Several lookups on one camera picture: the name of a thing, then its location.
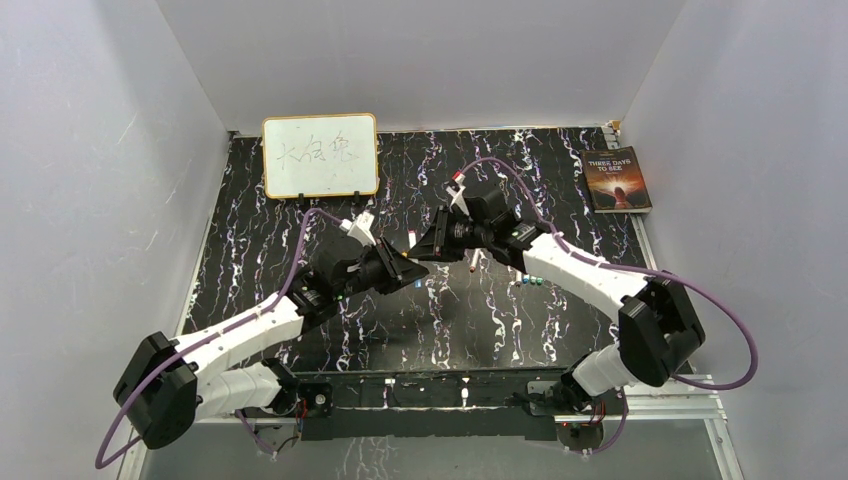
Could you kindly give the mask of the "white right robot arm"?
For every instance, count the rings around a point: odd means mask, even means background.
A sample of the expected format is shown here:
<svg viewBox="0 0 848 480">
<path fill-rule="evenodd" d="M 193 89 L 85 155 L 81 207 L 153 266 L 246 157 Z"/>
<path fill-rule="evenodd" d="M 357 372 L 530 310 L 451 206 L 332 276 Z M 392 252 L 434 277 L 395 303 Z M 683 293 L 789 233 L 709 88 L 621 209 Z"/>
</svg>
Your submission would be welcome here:
<svg viewBox="0 0 848 480">
<path fill-rule="evenodd" d="M 541 277 L 580 297 L 618 327 L 616 342 L 581 357 L 542 401 L 590 413 L 611 389 L 643 383 L 660 387 L 703 345 L 706 334 L 685 287 L 662 273 L 605 268 L 604 260 L 569 246 L 552 227 L 520 218 L 498 190 L 436 210 L 409 257 L 456 262 L 484 249 L 499 263 Z"/>
</svg>

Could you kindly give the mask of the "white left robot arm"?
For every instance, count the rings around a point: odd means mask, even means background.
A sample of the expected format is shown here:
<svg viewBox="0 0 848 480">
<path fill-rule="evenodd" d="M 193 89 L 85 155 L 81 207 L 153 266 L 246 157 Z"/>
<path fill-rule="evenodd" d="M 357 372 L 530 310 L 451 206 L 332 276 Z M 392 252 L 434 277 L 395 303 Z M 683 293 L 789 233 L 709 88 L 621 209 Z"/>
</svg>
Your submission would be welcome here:
<svg viewBox="0 0 848 480">
<path fill-rule="evenodd" d="M 318 328 L 348 297 L 391 294 L 428 273 L 384 238 L 362 245 L 338 237 L 318 249 L 286 288 L 255 307 L 193 334 L 169 339 L 155 332 L 144 338 L 113 396 L 150 450 L 218 414 L 266 408 L 286 416 L 297 407 L 297 387 L 279 378 L 279 369 L 263 364 L 236 369 L 235 364 Z"/>
</svg>

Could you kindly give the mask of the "yellow capped marker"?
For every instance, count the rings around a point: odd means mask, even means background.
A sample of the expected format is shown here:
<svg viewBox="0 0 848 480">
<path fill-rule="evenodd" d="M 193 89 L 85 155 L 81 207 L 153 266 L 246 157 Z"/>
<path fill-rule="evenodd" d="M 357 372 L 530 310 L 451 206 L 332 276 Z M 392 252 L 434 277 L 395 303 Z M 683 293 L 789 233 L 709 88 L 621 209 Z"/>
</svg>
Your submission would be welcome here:
<svg viewBox="0 0 848 480">
<path fill-rule="evenodd" d="M 473 254 L 473 257 L 472 257 L 472 261 L 471 261 L 471 265 L 470 265 L 470 268 L 469 268 L 469 272 L 470 272 L 470 273 L 475 273 L 475 272 L 479 269 L 479 266 L 480 266 L 480 260 L 481 260 L 481 258 L 482 258 L 482 257 L 483 257 L 483 252 L 482 252 L 482 250 L 481 250 L 481 249 L 476 249 L 476 250 L 474 251 L 474 254 Z"/>
</svg>

